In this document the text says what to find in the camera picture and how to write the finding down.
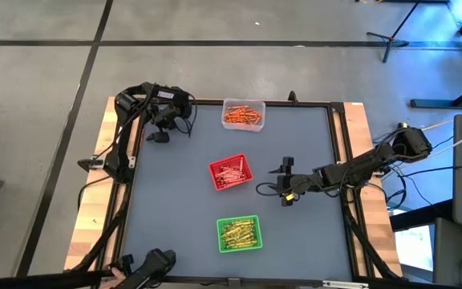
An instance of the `green container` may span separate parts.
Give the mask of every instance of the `green container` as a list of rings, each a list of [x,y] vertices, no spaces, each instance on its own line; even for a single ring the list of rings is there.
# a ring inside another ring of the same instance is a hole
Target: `green container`
[[[247,220],[254,221],[254,234],[255,234],[257,243],[250,247],[246,247],[246,248],[237,248],[237,249],[226,248],[224,244],[224,239],[221,237],[224,233],[224,226],[229,223],[235,222],[235,221],[247,221]],[[241,250],[256,250],[256,249],[261,249],[263,247],[263,241],[261,240],[260,221],[256,215],[218,219],[217,220],[217,236],[218,236],[218,250],[221,253],[238,252]]]

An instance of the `white cable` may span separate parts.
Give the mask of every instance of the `white cable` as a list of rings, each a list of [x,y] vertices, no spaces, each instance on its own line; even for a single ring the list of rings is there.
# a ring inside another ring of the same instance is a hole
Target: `white cable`
[[[455,146],[460,145],[460,144],[462,144],[462,140],[457,141],[455,144],[449,146],[449,147],[446,148],[446,149],[442,149],[442,150],[440,150],[440,151],[437,152],[437,153],[433,153],[432,155],[430,155],[430,156],[429,156],[428,158],[426,158],[425,160],[428,160],[428,159],[430,159],[431,157],[438,156],[438,155],[440,155],[441,153],[445,153],[445,152],[448,151],[449,149],[452,149],[452,148],[454,148]],[[400,166],[400,167],[399,167],[399,170],[400,170],[400,172],[402,172],[402,169],[405,169],[405,168],[407,168],[408,166],[413,165],[413,164],[416,164],[416,163],[417,163],[417,161],[416,161],[416,162],[413,162],[413,163],[409,163],[409,164],[403,165],[403,166]],[[393,173],[394,173],[394,172],[391,172],[391,173],[387,174],[387,175],[383,178],[383,180],[386,180],[386,179],[387,179],[390,175],[392,175]]]
[[[429,125],[429,126],[426,127],[426,128],[422,128],[422,131],[425,132],[425,131],[428,130],[428,129],[437,128],[437,127],[439,127],[439,126],[441,126],[441,125],[443,125],[443,124],[448,124],[449,122],[452,122],[452,121],[454,121],[453,118],[451,118],[450,120],[446,120],[446,121],[444,121],[444,122],[441,122],[441,123],[439,123],[439,124]]]

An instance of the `gray floor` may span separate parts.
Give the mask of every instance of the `gray floor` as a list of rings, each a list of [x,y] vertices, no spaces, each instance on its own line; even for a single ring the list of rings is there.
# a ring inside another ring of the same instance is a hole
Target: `gray floor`
[[[0,39],[93,39],[104,0],[0,0]],[[115,0],[104,39],[367,41],[391,34],[411,4],[353,0]],[[422,5],[400,32],[413,41],[459,41],[462,0]],[[74,99],[89,47],[0,47],[0,276],[10,274],[46,171]],[[109,96],[151,81],[180,86],[198,98],[364,102],[372,136],[400,121],[424,127],[457,111],[411,109],[412,98],[454,99],[462,93],[462,51],[333,47],[101,47],[51,203],[31,273],[60,272],[86,173],[75,162],[91,155]],[[445,125],[428,133],[437,143]],[[450,165],[451,152],[412,169]],[[429,201],[452,196],[451,172],[415,180]],[[395,178],[384,182],[399,189]],[[404,205],[425,206],[409,185]]]

